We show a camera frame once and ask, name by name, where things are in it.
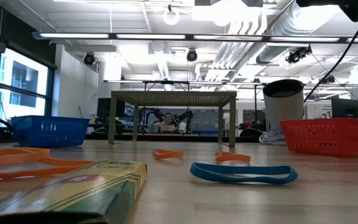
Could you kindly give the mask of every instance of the window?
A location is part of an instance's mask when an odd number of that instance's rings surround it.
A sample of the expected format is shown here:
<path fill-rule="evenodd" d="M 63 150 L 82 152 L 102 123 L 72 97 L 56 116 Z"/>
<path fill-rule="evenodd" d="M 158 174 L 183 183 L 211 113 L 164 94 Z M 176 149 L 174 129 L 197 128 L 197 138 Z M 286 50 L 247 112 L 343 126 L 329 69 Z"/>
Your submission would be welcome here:
<path fill-rule="evenodd" d="M 0 118 L 8 120 L 15 116 L 44 115 L 45 99 L 0 88 Z"/>
<path fill-rule="evenodd" d="M 41 95 L 46 94 L 48 80 L 46 66 L 10 49 L 6 49 L 1 55 L 0 64 L 0 83 Z M 17 102 L 19 98 L 19 95 L 12 95 L 11 101 Z"/>
<path fill-rule="evenodd" d="M 0 118 L 44 115 L 47 83 L 46 66 L 6 49 L 0 61 Z"/>

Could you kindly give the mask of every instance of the table leg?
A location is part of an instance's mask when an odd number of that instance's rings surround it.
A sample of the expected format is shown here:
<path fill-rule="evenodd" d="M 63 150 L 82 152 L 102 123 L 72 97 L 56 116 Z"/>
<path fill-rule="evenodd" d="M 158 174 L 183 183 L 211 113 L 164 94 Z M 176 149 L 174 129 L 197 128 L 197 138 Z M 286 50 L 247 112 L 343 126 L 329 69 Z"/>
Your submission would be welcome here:
<path fill-rule="evenodd" d="M 229 147 L 236 145 L 236 97 L 230 97 Z"/>
<path fill-rule="evenodd" d="M 133 130 L 133 134 L 132 134 L 132 140 L 136 141 L 137 140 L 137 130 L 138 130 L 138 125 L 139 123 L 139 104 L 135 104 L 135 116 L 134 116 L 134 130 Z"/>
<path fill-rule="evenodd" d="M 114 144 L 114 135 L 116 134 L 116 107 L 117 107 L 117 98 L 111 96 L 110 101 L 110 122 L 109 122 L 109 144 Z"/>
<path fill-rule="evenodd" d="M 222 143 L 223 139 L 223 107 L 219 106 L 218 109 L 218 142 Z"/>

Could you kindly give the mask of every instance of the blue rubber band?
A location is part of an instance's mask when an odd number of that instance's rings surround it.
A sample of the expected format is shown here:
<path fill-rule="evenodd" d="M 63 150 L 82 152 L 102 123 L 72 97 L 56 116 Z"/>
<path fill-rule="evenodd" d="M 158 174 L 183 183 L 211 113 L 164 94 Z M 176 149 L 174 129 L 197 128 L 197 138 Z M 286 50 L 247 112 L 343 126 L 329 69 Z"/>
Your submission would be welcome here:
<path fill-rule="evenodd" d="M 266 184 L 288 184 L 298 178 L 298 173 L 292 166 L 256 167 L 256 166 L 222 166 L 194 162 L 190 167 L 194 176 L 213 182 L 238 183 L 238 182 L 261 182 Z M 282 175 L 287 177 L 231 177 L 225 174 L 260 174 Z"/>

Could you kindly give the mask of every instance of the red basket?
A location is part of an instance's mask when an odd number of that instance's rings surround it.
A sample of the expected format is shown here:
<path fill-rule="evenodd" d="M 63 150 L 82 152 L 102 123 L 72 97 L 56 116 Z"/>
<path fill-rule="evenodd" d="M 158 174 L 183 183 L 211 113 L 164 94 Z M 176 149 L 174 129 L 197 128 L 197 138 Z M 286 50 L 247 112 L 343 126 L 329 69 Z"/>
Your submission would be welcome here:
<path fill-rule="evenodd" d="M 358 154 L 358 119 L 308 119 L 280 123 L 290 151 L 329 156 Z"/>

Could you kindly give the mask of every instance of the cardboard box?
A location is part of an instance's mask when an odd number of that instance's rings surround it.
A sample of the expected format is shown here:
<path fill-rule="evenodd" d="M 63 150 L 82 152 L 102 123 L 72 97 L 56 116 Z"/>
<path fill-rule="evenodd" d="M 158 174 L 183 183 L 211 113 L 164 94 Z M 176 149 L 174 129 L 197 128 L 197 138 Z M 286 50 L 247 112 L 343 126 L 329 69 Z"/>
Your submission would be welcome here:
<path fill-rule="evenodd" d="M 0 223 L 124 223 L 146 177 L 143 163 L 98 161 L 0 199 Z"/>

